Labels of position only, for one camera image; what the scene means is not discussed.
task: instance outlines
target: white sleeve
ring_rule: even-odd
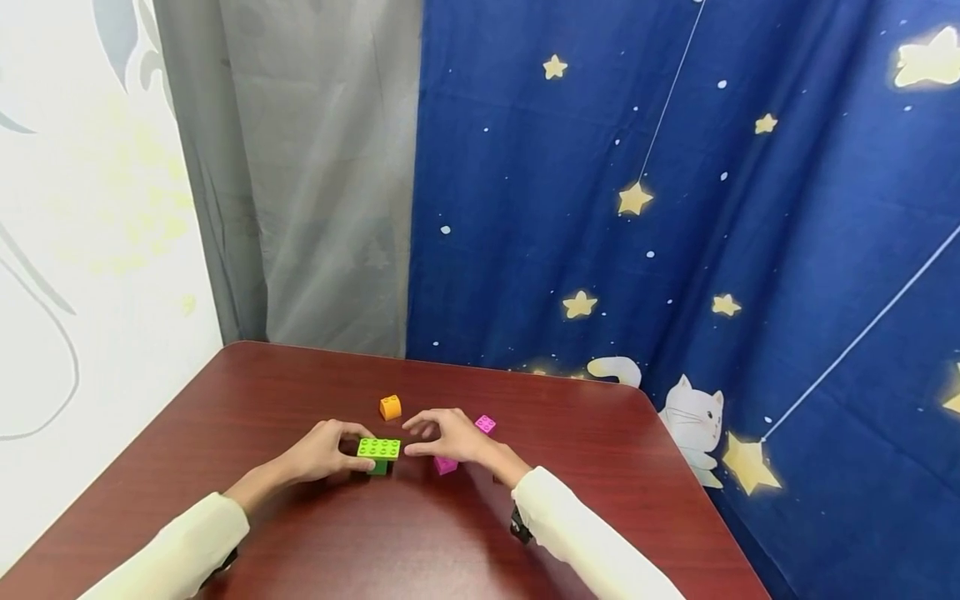
[[[666,575],[547,469],[524,475],[513,498],[537,543],[572,566],[601,600],[683,600]]]
[[[80,600],[185,600],[223,564],[247,533],[233,500],[212,493],[161,529]]]

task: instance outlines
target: wooden table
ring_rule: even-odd
[[[767,597],[638,390],[243,342],[217,354],[0,580],[0,598],[76,598],[317,420],[405,439],[403,419],[377,413],[391,394],[405,417],[446,406],[493,417],[495,438],[563,479],[688,599]],[[440,477],[429,459],[401,456],[388,477],[276,498],[202,597],[588,596],[569,567],[508,533],[510,508],[508,491],[476,466]]]

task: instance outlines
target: green lego brick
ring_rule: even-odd
[[[374,468],[370,469],[369,471],[367,471],[367,474],[368,474],[368,475],[386,475],[386,474],[387,474],[387,466],[388,466],[390,463],[388,463],[387,461],[375,461],[375,462],[376,462],[376,467],[374,467]]]
[[[357,456],[374,460],[395,461],[400,455],[400,440],[364,438],[360,440]]]

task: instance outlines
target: gray curtain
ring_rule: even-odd
[[[225,342],[403,355],[420,12],[156,2]]]

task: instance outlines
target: yellow star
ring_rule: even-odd
[[[957,30],[945,27],[926,44],[903,44],[897,59],[900,70],[894,78],[896,87],[919,82],[951,85],[960,82],[960,45]]]
[[[754,493],[756,486],[760,485],[782,488],[763,460],[761,442],[740,442],[728,431],[727,452],[723,455],[723,462],[730,468],[747,495]]]
[[[733,296],[726,294],[724,296],[714,296],[713,297],[713,312],[727,315],[732,317],[742,308],[739,304],[736,303],[736,300],[733,299]]]
[[[960,371],[960,363],[957,363],[956,366],[957,370]],[[944,402],[944,408],[955,413],[960,413],[960,394],[957,394],[956,396]]]
[[[625,212],[632,212],[638,215],[643,207],[653,199],[653,196],[643,191],[638,181],[620,192],[620,208],[617,209],[616,213],[622,215]]]
[[[593,312],[593,305],[596,303],[596,298],[588,298],[587,292],[581,290],[577,292],[577,295],[573,298],[564,300],[564,306],[566,306],[566,317],[568,319],[580,317],[581,315],[589,317],[590,313]]]
[[[546,79],[553,79],[564,76],[564,69],[566,69],[566,63],[560,61],[560,57],[553,55],[550,57],[550,60],[543,64],[543,75]]]
[[[770,133],[774,130],[774,127],[777,126],[779,121],[774,118],[774,115],[769,112],[763,115],[762,119],[757,119],[754,127],[754,133],[760,135],[761,133]]]

